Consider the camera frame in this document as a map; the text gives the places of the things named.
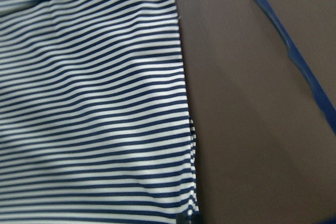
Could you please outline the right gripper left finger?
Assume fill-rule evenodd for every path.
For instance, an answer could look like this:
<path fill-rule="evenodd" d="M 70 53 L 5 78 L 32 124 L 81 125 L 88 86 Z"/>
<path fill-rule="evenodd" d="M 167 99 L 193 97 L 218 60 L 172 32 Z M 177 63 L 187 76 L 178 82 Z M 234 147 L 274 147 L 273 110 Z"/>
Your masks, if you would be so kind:
<path fill-rule="evenodd" d="M 188 215 L 176 215 L 176 224 L 188 224 Z"/>

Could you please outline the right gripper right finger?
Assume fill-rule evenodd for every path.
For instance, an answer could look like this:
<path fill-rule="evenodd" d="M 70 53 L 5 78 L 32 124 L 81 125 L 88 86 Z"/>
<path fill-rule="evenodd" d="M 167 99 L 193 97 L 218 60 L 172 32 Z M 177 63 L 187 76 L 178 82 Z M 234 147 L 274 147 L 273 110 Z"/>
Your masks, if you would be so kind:
<path fill-rule="evenodd" d="M 201 215 L 192 215 L 191 216 L 191 224 L 202 224 L 202 216 Z"/>

